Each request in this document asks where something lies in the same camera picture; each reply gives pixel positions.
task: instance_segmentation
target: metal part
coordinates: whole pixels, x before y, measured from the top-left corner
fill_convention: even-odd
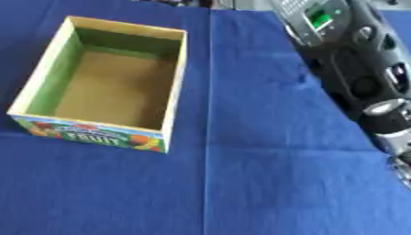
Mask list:
[[[237,10],[271,11],[272,2],[276,0],[217,0],[215,8],[235,8]],[[397,0],[391,5],[390,0],[372,0],[379,10],[405,11],[411,10],[411,1]]]
[[[400,181],[409,189],[411,189],[411,162],[407,162],[404,158],[401,157],[391,157],[389,162],[395,170]]]
[[[278,0],[272,7],[324,90],[392,156],[411,188],[411,57],[388,22],[366,0]]]

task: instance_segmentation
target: cardboard box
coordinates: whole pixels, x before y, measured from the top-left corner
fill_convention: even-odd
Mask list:
[[[167,152],[187,33],[67,17],[8,110],[32,134]]]

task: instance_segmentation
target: table surface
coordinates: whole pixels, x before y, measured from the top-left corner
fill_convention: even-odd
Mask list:
[[[30,136],[6,116],[65,16],[189,32],[168,155]],[[411,14],[386,14],[411,46]],[[396,234],[411,192],[269,12],[0,2],[0,234]]]

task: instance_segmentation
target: fruit illustration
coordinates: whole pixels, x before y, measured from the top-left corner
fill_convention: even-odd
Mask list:
[[[44,122],[38,122],[38,121],[33,121],[33,125],[38,127],[39,129],[52,129],[53,128],[51,123],[44,123]]]
[[[131,141],[135,142],[137,144],[135,145],[140,145],[140,144],[147,144],[150,140],[149,137],[147,136],[142,136],[142,135],[132,135],[131,137]]]
[[[97,129],[97,127],[92,126],[92,125],[83,125],[83,124],[77,124],[74,125],[75,128],[79,128],[79,129]]]
[[[138,150],[150,150],[154,147],[157,147],[159,145],[160,141],[154,138],[149,138],[146,144],[142,144],[139,146],[134,147],[135,149]]]
[[[29,129],[28,131],[30,131],[30,133],[35,135],[35,136],[47,136],[47,133],[42,131],[39,128]]]
[[[161,151],[161,148],[159,146],[151,148],[152,151]]]

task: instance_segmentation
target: black machine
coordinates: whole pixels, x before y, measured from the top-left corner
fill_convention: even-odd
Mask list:
[[[338,107],[411,188],[411,57],[367,0],[274,0],[290,40]]]

